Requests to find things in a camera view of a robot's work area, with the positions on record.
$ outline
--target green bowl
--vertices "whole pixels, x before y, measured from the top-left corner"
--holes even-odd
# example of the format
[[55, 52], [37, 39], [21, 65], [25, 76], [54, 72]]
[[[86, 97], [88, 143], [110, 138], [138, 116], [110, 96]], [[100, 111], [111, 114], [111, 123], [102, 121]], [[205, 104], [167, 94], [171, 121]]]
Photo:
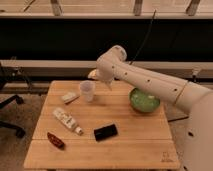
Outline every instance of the green bowl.
[[131, 106], [143, 113], [153, 112], [160, 105], [160, 99], [150, 94], [144, 93], [138, 88], [134, 88], [130, 92], [129, 99]]

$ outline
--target cable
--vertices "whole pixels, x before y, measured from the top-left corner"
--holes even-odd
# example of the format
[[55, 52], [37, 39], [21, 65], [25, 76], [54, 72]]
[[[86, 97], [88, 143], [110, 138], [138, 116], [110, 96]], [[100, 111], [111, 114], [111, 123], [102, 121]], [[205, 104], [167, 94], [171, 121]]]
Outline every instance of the cable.
[[184, 119], [188, 119], [188, 118], [189, 118], [189, 116], [185, 116], [185, 117], [182, 117], [182, 118], [168, 120], [168, 122], [175, 122], [175, 121], [180, 121], [180, 120], [184, 120]]
[[141, 52], [141, 50], [144, 48], [144, 45], [146, 44], [148, 38], [149, 38], [149, 35], [151, 33], [151, 30], [152, 30], [152, 24], [153, 24], [153, 21], [155, 19], [155, 14], [156, 14], [156, 10], [154, 11], [153, 15], [152, 15], [152, 19], [150, 21], [150, 24], [149, 24], [149, 27], [148, 27], [148, 30], [147, 30], [147, 33], [145, 35], [145, 38], [143, 40], [143, 42], [141, 43], [141, 46], [139, 47], [139, 49], [137, 50], [137, 53], [135, 55], [135, 57], [131, 60], [130, 64], [129, 65], [132, 65], [132, 63], [135, 61], [135, 59], [138, 57], [139, 53]]

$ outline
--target small white box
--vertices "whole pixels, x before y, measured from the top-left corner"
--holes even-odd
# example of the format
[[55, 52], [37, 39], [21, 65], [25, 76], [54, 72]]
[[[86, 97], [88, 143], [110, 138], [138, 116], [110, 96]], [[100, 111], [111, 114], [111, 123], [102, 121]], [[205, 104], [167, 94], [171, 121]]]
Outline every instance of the small white box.
[[79, 94], [75, 92], [68, 92], [64, 96], [61, 97], [62, 101], [64, 103], [72, 102], [73, 100], [77, 99], [79, 97]]

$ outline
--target black phone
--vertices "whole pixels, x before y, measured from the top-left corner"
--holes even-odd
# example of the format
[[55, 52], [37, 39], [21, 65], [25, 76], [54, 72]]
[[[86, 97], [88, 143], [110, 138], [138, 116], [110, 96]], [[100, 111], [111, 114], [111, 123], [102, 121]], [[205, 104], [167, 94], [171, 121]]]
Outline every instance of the black phone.
[[117, 135], [118, 131], [115, 124], [112, 124], [99, 129], [95, 129], [94, 134], [95, 134], [96, 141], [100, 141], [108, 137]]

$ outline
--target black wall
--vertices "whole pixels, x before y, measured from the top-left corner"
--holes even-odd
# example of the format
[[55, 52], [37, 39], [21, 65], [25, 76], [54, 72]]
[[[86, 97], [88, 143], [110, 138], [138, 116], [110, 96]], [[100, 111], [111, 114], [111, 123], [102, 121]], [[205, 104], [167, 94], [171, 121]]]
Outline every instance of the black wall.
[[[96, 60], [115, 44], [128, 60], [150, 20], [0, 19], [0, 59]], [[143, 61], [213, 61], [213, 20], [154, 20]]]

